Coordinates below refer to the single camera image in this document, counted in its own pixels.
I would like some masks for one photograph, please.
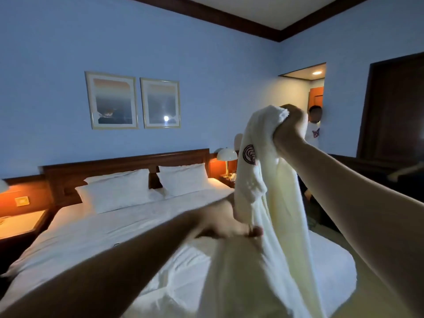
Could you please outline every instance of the embroidered logo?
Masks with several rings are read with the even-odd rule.
[[[319,128],[316,131],[312,131],[314,134],[314,138],[317,138],[319,136]]]
[[[243,160],[248,164],[256,165],[255,149],[252,144],[249,144],[244,148]]]

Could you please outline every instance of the white lampshade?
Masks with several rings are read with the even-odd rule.
[[[9,189],[7,183],[3,180],[0,180],[0,193],[6,192]]]
[[[232,150],[230,148],[223,148],[218,152],[218,156],[216,157],[219,161],[234,161],[236,160],[237,153],[235,150]]]

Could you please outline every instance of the person in white shirt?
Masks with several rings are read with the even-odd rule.
[[[308,144],[311,144],[315,148],[319,148],[319,122],[322,117],[322,107],[312,106],[309,108],[309,119],[308,128],[306,130],[305,140]]]

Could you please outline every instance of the circular logo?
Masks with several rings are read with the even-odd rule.
[[[252,144],[249,144],[244,148],[243,160],[251,165],[256,165],[255,149]]]

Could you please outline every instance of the white t-shirt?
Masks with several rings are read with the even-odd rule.
[[[318,148],[319,143],[319,124],[320,123],[315,124],[313,122],[308,122],[308,128],[305,135],[305,140],[308,142],[308,144],[311,144],[316,148]]]

